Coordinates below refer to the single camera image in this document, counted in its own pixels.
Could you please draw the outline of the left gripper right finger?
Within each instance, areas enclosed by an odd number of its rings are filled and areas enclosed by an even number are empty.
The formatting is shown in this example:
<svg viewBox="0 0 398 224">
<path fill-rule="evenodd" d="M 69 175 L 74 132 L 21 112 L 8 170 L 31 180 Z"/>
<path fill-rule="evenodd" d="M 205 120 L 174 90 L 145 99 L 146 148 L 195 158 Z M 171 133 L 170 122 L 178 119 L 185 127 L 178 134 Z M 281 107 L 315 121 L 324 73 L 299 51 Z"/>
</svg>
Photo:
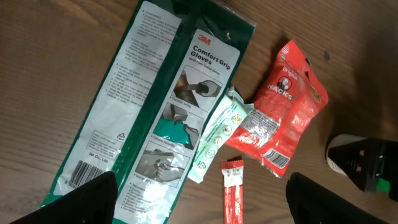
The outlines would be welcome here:
<svg viewBox="0 0 398 224">
<path fill-rule="evenodd" d="M 285 194 L 295 224 L 387 224 L 299 172 L 290 176 Z"/>
</svg>

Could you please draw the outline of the green lid jar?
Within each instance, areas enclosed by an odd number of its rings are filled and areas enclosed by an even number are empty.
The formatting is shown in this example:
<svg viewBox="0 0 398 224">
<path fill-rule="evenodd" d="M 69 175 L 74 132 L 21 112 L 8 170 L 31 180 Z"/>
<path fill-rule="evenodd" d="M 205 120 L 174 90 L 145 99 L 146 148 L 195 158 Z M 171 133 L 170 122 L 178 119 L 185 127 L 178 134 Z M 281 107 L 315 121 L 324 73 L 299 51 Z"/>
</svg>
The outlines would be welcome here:
<svg viewBox="0 0 398 224">
<path fill-rule="evenodd" d="M 346 149 L 346 146 L 364 140 L 364 137 L 360 136 L 354 136 L 350 134 L 340 134 L 334 137 L 329 144 L 326 147 L 325 151 L 325 159 L 328 164 L 328 166 L 335 172 L 344 175 L 347 177 L 346 172 L 335 162 L 330 158 L 330 151 L 339 151 L 342 149 L 343 151 Z"/>
</svg>

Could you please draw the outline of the light green wipes pack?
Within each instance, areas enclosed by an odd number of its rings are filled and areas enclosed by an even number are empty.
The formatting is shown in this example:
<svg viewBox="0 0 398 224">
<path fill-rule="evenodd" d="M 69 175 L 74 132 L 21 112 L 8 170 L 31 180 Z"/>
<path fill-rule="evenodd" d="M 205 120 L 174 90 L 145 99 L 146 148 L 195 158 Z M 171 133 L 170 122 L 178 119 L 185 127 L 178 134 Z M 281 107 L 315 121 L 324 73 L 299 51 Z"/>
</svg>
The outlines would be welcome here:
<svg viewBox="0 0 398 224">
<path fill-rule="evenodd" d="M 219 148 L 233 135 L 246 116 L 254 110 L 253 104 L 245 104 L 235 86 L 229 87 L 211 115 L 201 136 L 197 153 L 188 178 L 201 183 Z"/>
</svg>

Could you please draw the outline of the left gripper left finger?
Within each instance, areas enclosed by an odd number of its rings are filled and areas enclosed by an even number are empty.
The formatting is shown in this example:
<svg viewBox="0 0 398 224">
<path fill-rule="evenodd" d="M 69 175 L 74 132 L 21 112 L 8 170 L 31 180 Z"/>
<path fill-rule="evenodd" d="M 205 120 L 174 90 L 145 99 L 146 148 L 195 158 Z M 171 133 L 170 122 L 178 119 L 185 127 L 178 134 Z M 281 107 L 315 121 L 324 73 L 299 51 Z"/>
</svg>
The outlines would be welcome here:
<svg viewBox="0 0 398 224">
<path fill-rule="evenodd" d="M 108 171 L 11 224 L 112 224 L 118 186 Z"/>
</svg>

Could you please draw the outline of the red stick sachet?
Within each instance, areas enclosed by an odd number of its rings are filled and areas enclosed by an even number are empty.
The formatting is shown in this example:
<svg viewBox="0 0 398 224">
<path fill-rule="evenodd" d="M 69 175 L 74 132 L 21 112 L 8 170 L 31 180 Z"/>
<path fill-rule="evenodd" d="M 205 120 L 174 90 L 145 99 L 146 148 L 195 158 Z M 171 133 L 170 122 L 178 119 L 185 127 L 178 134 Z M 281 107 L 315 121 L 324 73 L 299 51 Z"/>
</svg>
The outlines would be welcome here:
<svg viewBox="0 0 398 224">
<path fill-rule="evenodd" d="M 243 224 L 243 170 L 242 159 L 221 163 L 224 224 Z"/>
</svg>

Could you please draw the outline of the red snack bag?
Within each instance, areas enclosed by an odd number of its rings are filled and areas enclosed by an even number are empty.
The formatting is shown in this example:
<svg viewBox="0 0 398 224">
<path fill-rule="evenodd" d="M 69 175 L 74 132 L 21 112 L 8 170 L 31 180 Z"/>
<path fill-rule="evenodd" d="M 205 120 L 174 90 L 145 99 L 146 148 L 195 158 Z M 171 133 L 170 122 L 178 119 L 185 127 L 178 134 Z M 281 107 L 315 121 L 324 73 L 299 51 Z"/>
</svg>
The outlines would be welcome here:
<svg viewBox="0 0 398 224">
<path fill-rule="evenodd" d="M 301 135 L 328 103 L 328 93 L 298 45 L 289 41 L 257 91 L 250 112 L 227 145 L 259 160 L 282 177 Z"/>
</svg>

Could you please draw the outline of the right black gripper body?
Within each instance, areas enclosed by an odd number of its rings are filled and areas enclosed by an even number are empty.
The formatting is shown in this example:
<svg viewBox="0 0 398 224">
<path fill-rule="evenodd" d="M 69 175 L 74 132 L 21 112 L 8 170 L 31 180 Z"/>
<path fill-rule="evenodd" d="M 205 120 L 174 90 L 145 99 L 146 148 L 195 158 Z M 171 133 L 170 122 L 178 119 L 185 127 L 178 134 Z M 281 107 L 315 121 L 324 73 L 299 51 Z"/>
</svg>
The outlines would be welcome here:
<svg viewBox="0 0 398 224">
<path fill-rule="evenodd" d="M 363 192 L 385 191 L 397 200 L 397 142 L 365 138 L 346 146 L 343 151 L 330 151 L 330 158 Z"/>
</svg>

